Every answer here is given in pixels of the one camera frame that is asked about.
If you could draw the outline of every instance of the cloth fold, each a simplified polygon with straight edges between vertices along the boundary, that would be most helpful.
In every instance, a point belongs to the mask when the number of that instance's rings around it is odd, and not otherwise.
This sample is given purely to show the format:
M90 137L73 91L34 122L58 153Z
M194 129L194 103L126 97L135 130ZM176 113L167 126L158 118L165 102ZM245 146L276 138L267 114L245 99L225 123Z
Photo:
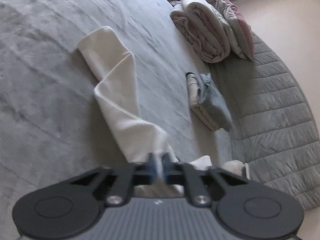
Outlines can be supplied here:
M218 14L206 0L181 0L170 13L175 26L198 56L210 63L230 54L230 43Z
M109 26L84 37L78 43L78 49L99 81L94 89L95 97L125 158L128 162L144 162L148 153L154 153L157 172L161 177L163 153L168 152L174 162L178 160L168 144L166 131L140 118L134 55ZM210 157L201 157L191 164L197 169L211 166ZM145 188L144 193L153 195Z
M189 106L196 116L211 130L221 127L226 131L231 128L231 114L218 88L214 85L210 73L197 77L186 73Z

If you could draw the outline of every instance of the screw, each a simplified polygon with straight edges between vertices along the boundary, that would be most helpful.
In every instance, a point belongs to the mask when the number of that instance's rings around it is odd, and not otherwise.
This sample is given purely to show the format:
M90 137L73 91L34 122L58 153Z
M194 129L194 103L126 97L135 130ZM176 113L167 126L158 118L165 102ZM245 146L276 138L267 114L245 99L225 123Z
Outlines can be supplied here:
M205 205L209 203L210 199L207 196L199 195L194 198L194 201L198 204Z
M109 204L118 205L123 201L122 197L119 196L110 196L107 198Z

